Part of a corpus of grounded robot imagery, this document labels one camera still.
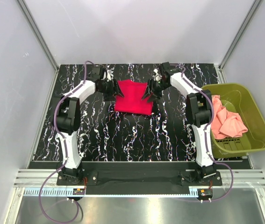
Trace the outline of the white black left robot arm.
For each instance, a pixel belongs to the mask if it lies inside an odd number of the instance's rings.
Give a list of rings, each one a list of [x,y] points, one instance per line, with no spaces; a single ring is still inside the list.
[[[52,123],[61,142],[63,154],[63,163],[57,172],[74,185],[86,179],[77,143],[77,132],[81,124],[80,105],[96,92],[102,93],[105,101],[124,96],[111,70],[93,66],[90,74],[85,72],[83,80],[76,87],[55,99]]]

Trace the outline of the red t shirt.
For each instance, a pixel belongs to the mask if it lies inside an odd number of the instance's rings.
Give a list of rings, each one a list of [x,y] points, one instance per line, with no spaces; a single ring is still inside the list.
[[[153,103],[148,103],[147,99],[142,99],[147,87],[146,83],[123,80],[118,81],[118,85],[124,94],[124,97],[116,97],[116,112],[151,115]]]

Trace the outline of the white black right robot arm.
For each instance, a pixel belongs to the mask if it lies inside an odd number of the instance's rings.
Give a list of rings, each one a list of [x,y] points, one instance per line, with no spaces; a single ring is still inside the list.
[[[162,92],[171,86],[186,98],[186,119],[192,126],[196,143],[197,167],[190,177],[185,177],[185,180],[205,185],[216,175],[210,137],[211,123],[214,119],[211,92],[204,91],[192,83],[185,75],[185,68],[174,67],[165,62],[154,70],[142,99],[148,102],[157,101],[161,99]]]

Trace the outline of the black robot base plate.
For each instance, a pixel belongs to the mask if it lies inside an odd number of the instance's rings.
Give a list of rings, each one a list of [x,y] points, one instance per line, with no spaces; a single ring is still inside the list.
[[[196,162],[82,162],[85,180],[62,178],[63,186],[86,186],[89,195],[182,195],[189,187],[208,188],[222,186],[220,172],[202,183],[189,183],[185,177],[195,171]]]

